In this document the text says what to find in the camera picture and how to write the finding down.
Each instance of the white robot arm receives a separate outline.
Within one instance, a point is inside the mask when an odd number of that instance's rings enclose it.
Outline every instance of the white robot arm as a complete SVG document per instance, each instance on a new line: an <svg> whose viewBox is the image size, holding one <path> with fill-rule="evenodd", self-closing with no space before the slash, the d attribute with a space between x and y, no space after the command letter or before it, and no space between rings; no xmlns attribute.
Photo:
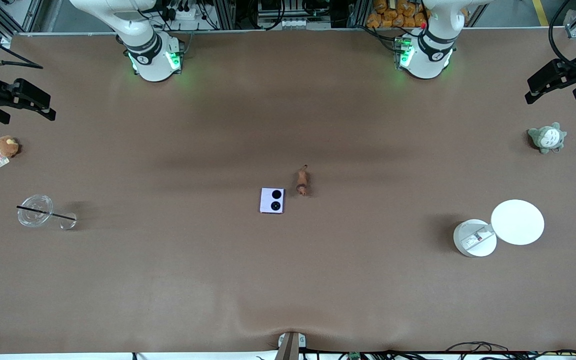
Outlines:
<svg viewBox="0 0 576 360"><path fill-rule="evenodd" d="M420 79L432 79L441 73L453 45L464 28L464 7L484 5L493 0L424 0L423 5L432 12L425 29L414 29L403 36L404 53L397 55L399 68Z"/></svg>
<svg viewBox="0 0 576 360"><path fill-rule="evenodd" d="M70 0L74 7L87 12L111 27L128 49L132 66L149 82L166 80L181 70L183 52L179 39L155 31L139 11L155 6L156 0Z"/></svg>

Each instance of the gray plush toy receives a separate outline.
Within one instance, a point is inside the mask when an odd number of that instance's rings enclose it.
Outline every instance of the gray plush toy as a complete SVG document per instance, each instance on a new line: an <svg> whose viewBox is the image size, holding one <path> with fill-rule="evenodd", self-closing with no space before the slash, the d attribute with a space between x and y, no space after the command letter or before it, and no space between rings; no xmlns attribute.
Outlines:
<svg viewBox="0 0 576 360"><path fill-rule="evenodd" d="M541 129L529 129L528 135L542 154L548 154L550 150L558 153L564 148L564 137L568 133L560 130L560 123L553 122L552 126L544 126Z"/></svg>

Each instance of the yellow line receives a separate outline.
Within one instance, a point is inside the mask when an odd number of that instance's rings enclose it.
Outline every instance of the yellow line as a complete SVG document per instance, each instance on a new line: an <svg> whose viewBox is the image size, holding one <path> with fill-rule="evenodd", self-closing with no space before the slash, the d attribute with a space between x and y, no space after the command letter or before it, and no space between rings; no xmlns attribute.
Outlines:
<svg viewBox="0 0 576 360"><path fill-rule="evenodd" d="M537 18L539 18L539 25L542 27L548 27L548 18L546 18L546 11L544 11L544 5L542 5L542 0L532 0L534 5L534 11L537 12Z"/></svg>

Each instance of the brown table surface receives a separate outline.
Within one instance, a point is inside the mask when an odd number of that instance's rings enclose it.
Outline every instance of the brown table surface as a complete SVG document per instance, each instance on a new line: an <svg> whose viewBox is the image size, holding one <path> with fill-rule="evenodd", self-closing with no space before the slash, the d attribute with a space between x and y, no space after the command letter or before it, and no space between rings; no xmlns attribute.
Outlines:
<svg viewBox="0 0 576 360"><path fill-rule="evenodd" d="M57 121L0 124L23 145L0 168L0 353L258 351L289 330L339 351L576 349L576 100L524 100L544 30L465 31L428 81L363 32L197 35L161 83L112 36L13 49L45 69L0 79L50 93ZM566 147L541 155L526 130L553 121ZM261 187L289 189L284 214L258 212ZM32 194L75 230L23 227ZM455 225L508 199L542 211L541 239L457 252Z"/></svg>

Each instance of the small box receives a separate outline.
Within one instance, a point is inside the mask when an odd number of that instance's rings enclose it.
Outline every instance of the small box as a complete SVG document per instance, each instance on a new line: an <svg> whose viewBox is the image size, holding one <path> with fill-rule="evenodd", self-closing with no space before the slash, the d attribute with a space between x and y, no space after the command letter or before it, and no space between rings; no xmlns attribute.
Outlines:
<svg viewBox="0 0 576 360"><path fill-rule="evenodd" d="M283 214L285 189L262 187L259 212L263 214Z"/></svg>

